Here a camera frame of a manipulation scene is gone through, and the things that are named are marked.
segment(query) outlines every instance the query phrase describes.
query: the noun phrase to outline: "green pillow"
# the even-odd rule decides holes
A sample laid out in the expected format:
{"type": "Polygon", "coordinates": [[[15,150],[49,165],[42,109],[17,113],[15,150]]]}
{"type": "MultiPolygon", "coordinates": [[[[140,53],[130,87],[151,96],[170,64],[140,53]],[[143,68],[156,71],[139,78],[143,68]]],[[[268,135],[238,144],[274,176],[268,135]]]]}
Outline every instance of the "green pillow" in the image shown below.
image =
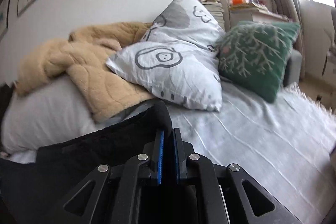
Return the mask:
{"type": "Polygon", "coordinates": [[[274,102],[300,25],[240,21],[224,37],[219,74],[274,102]]]}

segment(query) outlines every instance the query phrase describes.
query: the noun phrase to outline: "blanket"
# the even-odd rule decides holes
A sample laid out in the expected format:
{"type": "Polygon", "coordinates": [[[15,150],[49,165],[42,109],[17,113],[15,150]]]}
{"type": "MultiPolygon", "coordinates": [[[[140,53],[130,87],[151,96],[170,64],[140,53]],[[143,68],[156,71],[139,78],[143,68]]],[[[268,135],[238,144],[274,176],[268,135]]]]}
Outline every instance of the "blanket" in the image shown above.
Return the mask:
{"type": "Polygon", "coordinates": [[[125,81],[105,66],[110,55],[137,42],[150,25],[121,22],[88,26],[72,32],[68,41],[46,42],[21,61],[17,94],[27,95],[67,73],[85,97],[97,122],[153,98],[145,88],[125,81]]]}

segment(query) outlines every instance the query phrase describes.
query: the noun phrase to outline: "floor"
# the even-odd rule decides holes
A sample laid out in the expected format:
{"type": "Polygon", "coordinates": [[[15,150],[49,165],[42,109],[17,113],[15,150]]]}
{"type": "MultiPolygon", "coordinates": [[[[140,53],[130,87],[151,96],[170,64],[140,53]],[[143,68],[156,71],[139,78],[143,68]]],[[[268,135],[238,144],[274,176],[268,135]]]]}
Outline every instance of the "floor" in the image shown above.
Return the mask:
{"type": "Polygon", "coordinates": [[[306,75],[299,82],[299,87],[302,92],[313,100],[316,100],[320,96],[320,101],[326,108],[329,109],[331,107],[332,110],[336,109],[336,87],[328,85],[311,75],[306,75]]]}

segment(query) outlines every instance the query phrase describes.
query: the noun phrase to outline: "white fringe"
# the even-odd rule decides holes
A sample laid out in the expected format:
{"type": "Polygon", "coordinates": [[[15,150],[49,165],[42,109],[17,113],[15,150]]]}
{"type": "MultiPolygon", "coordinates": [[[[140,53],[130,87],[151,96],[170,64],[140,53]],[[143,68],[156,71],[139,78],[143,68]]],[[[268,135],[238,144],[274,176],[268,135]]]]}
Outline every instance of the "white fringe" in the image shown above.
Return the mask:
{"type": "Polygon", "coordinates": [[[309,101],[311,104],[318,107],[320,110],[322,110],[322,112],[324,112],[326,115],[328,115],[328,117],[330,117],[331,119],[333,119],[336,122],[336,115],[332,112],[332,109],[331,108],[326,109],[325,106],[322,105],[320,101],[314,101],[312,98],[305,95],[305,93],[300,90],[300,87],[296,82],[290,84],[289,86],[287,86],[283,89],[287,92],[294,93],[294,94],[304,98],[305,100],[309,101]]]}

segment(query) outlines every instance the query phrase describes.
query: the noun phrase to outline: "grey pillow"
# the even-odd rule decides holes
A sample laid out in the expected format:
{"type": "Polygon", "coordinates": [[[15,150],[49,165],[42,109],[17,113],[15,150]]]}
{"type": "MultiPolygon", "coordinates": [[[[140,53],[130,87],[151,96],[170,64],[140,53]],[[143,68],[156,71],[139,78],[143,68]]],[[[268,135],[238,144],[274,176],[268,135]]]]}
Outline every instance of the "grey pillow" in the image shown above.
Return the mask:
{"type": "Polygon", "coordinates": [[[65,142],[95,132],[84,97],[61,76],[23,98],[13,95],[1,128],[8,153],[65,142]]]}
{"type": "Polygon", "coordinates": [[[216,45],[225,32],[198,0],[173,0],[141,42],[110,56],[117,75],[190,109],[222,104],[216,45]]]}

